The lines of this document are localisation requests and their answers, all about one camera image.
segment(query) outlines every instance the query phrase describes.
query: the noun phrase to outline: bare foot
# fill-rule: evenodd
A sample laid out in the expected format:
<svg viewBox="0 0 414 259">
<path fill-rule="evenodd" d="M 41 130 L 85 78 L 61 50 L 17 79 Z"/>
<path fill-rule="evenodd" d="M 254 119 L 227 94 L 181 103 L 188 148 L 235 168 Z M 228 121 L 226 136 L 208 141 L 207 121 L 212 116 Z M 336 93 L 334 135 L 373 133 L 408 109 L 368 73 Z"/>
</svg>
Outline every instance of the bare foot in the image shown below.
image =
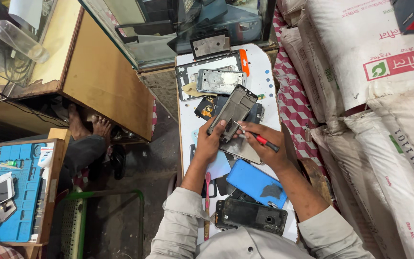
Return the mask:
<svg viewBox="0 0 414 259">
<path fill-rule="evenodd" d="M 92 116 L 93 133 L 105 138 L 106 147 L 108 148 L 111 135 L 111 123 L 103 117 L 93 115 Z"/>
<path fill-rule="evenodd" d="M 69 130 L 71 130 L 71 136 L 74 140 L 78 140 L 92 135 L 91 132 L 84 127 L 84 124 L 82 124 L 81 118 L 79 117 L 79 113 L 76 110 L 75 104 L 70 104 L 68 106 L 68 114 Z"/>
</svg>

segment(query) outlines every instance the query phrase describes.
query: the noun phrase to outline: floor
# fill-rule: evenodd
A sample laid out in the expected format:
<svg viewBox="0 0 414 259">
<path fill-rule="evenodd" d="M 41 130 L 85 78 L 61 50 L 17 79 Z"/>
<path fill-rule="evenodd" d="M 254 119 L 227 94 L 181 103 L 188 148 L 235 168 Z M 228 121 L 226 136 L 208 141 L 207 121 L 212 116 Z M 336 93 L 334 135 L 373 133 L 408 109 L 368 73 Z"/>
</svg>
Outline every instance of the floor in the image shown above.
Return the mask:
<svg viewBox="0 0 414 259">
<path fill-rule="evenodd" d="M 151 143 L 126 145 L 126 174 L 113 178 L 110 165 L 87 189 L 140 189 L 144 206 L 144 258 L 151 251 L 163 216 L 162 203 L 167 197 L 169 179 L 179 163 L 178 123 L 156 105 L 157 124 Z M 128 202 L 131 194 L 89 199 L 87 204 L 85 259 L 137 258 L 138 199 Z"/>
</svg>

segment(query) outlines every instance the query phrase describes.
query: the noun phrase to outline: man's right hand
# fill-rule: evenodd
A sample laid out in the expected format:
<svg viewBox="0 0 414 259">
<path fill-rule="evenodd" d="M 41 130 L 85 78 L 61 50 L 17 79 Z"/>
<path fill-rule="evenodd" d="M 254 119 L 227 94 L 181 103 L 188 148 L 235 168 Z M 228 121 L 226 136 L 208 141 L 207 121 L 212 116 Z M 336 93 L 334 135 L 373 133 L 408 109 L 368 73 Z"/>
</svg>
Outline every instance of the man's right hand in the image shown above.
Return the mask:
<svg viewBox="0 0 414 259">
<path fill-rule="evenodd" d="M 255 149 L 261 160 L 265 164 L 269 165 L 274 172 L 282 171 L 284 169 L 288 169 L 289 166 L 293 166 L 293 164 L 287 159 L 284 133 L 273 130 L 264 125 L 251 122 L 238 121 L 238 123 L 242 126 L 242 130 L 245 131 L 244 135 L 247 137 L 247 142 L 253 147 L 253 149 Z M 260 135 L 269 142 L 280 147 L 279 151 L 276 153 L 270 147 L 263 146 L 252 134 L 250 134 L 250 132 Z"/>
</svg>

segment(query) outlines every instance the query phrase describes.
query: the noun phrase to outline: beige cloth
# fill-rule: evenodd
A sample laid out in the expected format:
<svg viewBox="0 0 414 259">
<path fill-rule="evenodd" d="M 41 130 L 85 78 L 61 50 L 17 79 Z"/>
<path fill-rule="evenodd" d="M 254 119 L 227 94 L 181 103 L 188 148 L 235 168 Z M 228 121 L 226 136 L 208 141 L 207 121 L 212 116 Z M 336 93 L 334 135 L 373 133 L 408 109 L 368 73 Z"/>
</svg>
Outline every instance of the beige cloth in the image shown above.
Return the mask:
<svg viewBox="0 0 414 259">
<path fill-rule="evenodd" d="M 200 96 L 205 96 L 205 95 L 213 95 L 213 96 L 217 96 L 217 94 L 213 94 L 213 93 L 201 93 L 198 92 L 196 89 L 196 82 L 191 82 L 187 85 L 184 85 L 182 87 L 183 92 L 185 92 L 188 95 L 194 96 L 194 97 L 200 97 Z"/>
<path fill-rule="evenodd" d="M 147 259 L 311 259 L 307 252 L 284 237 L 239 227 L 211 236 L 196 246 L 198 220 L 210 220 L 202 207 L 202 197 L 176 188 L 163 204 L 164 218 L 151 243 Z M 321 259 L 374 259 L 362 248 L 362 241 L 333 207 L 299 224 L 300 232 Z"/>
</svg>

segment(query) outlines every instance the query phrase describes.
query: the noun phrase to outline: blue phone back cover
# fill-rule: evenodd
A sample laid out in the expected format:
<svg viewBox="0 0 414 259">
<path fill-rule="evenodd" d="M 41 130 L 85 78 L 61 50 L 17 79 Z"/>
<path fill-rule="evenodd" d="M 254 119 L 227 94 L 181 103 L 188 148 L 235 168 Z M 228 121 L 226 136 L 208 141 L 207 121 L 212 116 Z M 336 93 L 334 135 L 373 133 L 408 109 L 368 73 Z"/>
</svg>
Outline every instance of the blue phone back cover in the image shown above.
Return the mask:
<svg viewBox="0 0 414 259">
<path fill-rule="evenodd" d="M 234 163 L 226 181 L 263 205 L 272 202 L 282 209 L 287 200 L 287 194 L 278 180 L 242 159 Z"/>
</svg>

